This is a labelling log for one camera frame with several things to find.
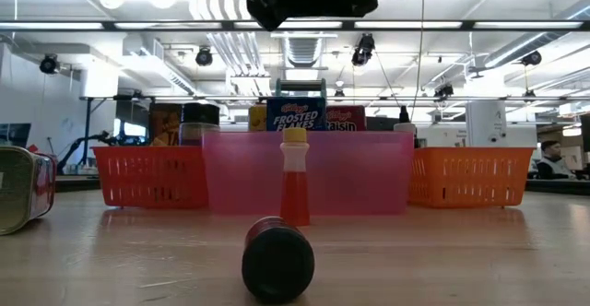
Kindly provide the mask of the blue cereal box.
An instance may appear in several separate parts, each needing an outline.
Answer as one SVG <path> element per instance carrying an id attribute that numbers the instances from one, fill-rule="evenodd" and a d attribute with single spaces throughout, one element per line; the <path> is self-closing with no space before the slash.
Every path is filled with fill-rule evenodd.
<path id="1" fill-rule="evenodd" d="M 266 105 L 266 130 L 282 131 L 292 127 L 324 131 L 327 127 L 325 99 L 321 97 L 269 99 Z"/>

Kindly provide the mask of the purple Raisin Bran cereal box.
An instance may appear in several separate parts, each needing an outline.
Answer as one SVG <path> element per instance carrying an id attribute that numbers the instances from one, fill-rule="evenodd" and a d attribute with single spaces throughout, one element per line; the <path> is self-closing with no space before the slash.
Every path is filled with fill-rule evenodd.
<path id="1" fill-rule="evenodd" d="M 328 131 L 366 131 L 365 108 L 360 105 L 328 106 L 326 124 Z"/>

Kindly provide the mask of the black food colouring bottle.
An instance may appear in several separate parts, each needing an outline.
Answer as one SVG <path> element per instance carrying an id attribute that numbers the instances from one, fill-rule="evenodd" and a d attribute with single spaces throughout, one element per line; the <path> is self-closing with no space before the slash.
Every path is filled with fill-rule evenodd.
<path id="1" fill-rule="evenodd" d="M 419 140 L 417 137 L 417 128 L 410 121 L 410 117 L 405 105 L 400 107 L 398 122 L 394 125 L 396 132 L 410 133 L 413 135 L 414 148 L 419 148 Z"/>

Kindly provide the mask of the sprinkles jar purple label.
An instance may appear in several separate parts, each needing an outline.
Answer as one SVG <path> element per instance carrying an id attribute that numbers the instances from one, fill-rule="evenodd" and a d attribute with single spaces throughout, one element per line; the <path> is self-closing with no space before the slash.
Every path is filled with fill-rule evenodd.
<path id="1" fill-rule="evenodd" d="M 219 131 L 219 107 L 205 103 L 186 103 L 179 126 L 180 146 L 201 146 L 204 134 Z"/>

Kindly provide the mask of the orange snack bag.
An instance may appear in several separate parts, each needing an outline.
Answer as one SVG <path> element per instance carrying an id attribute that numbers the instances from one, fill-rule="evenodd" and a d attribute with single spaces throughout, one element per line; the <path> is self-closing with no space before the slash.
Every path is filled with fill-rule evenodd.
<path id="1" fill-rule="evenodd" d="M 178 146 L 181 115 L 181 104 L 151 103 L 148 119 L 150 145 Z"/>

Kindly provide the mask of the red bottle yellow cap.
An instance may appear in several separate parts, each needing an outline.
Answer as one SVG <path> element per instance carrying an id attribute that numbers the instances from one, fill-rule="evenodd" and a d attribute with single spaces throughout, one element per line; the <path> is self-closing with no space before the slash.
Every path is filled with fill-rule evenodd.
<path id="1" fill-rule="evenodd" d="M 309 197 L 306 156 L 310 146 L 307 130 L 287 128 L 280 145 L 283 154 L 283 179 L 280 216 L 291 226 L 309 226 Z"/>

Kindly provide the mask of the brown dropper bottle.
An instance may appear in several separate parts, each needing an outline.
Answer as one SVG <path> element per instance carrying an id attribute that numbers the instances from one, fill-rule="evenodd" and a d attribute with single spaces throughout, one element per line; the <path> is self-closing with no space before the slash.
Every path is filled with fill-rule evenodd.
<path id="1" fill-rule="evenodd" d="M 283 218 L 261 218 L 248 230 L 242 280 L 257 300 L 270 304 L 296 300 L 312 282 L 314 268 L 311 244 Z"/>

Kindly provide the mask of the cereal box with pink label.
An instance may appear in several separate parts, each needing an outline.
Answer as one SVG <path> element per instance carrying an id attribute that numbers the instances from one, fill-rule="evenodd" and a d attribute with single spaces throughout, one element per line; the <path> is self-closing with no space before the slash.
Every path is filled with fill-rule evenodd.
<path id="1" fill-rule="evenodd" d="M 56 163 L 22 147 L 0 146 L 0 235 L 14 233 L 53 207 Z"/>

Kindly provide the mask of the teal mesh basket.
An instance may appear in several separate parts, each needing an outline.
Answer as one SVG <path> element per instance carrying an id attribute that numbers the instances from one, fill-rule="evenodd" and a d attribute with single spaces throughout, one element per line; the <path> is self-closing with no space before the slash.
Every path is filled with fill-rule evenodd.
<path id="1" fill-rule="evenodd" d="M 275 97 L 281 97 L 284 92 L 317 92 L 322 98 L 327 98 L 326 81 L 315 80 L 286 80 L 278 78 L 275 86 Z"/>

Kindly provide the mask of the white background machine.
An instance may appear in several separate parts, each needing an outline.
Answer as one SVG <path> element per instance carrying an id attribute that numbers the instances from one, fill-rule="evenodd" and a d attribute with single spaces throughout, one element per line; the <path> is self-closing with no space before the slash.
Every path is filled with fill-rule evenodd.
<path id="1" fill-rule="evenodd" d="M 470 101 L 466 105 L 466 131 L 470 147 L 507 147 L 505 102 Z"/>

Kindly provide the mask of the red plastic basket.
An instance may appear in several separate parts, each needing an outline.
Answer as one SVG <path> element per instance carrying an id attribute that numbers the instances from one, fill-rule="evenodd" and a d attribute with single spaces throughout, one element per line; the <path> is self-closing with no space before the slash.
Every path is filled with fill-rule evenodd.
<path id="1" fill-rule="evenodd" d="M 95 147 L 93 152 L 107 206 L 208 207 L 201 147 Z"/>

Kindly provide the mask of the orange plastic basket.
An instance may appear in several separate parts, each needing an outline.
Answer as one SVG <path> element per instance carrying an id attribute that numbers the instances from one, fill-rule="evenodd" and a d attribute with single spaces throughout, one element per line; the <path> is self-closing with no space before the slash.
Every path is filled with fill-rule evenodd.
<path id="1" fill-rule="evenodd" d="M 518 206 L 530 147 L 425 147 L 414 152 L 408 202 L 431 208 Z"/>

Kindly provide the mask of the blue metal post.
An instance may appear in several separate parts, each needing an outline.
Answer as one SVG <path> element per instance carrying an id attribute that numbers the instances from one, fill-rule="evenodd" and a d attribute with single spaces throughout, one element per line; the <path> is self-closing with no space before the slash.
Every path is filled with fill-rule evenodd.
<path id="1" fill-rule="evenodd" d="M 88 161 L 88 150 L 89 150 L 89 129 L 90 129 L 90 117 L 92 114 L 92 102 L 93 99 L 92 98 L 88 98 L 87 99 L 87 108 L 86 108 L 86 119 L 85 119 L 85 134 L 84 134 L 84 140 L 83 140 L 83 155 L 82 155 L 82 159 L 81 159 L 81 164 L 83 166 L 87 165 L 87 161 Z"/>

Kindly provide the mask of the black metal table frame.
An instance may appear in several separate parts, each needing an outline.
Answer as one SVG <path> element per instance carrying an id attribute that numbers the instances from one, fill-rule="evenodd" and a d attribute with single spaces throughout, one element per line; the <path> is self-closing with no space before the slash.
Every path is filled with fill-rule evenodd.
<path id="1" fill-rule="evenodd" d="M 99 189 L 100 181 L 96 176 L 58 176 L 55 186 L 57 193 Z M 590 181 L 527 180 L 525 189 L 536 193 L 590 196 Z"/>

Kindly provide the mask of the dark wall screen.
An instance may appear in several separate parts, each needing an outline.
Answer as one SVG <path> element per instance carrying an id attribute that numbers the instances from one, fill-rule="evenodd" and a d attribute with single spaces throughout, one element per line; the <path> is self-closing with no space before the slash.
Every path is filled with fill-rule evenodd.
<path id="1" fill-rule="evenodd" d="M 0 146 L 26 147 L 31 124 L 0 124 Z"/>

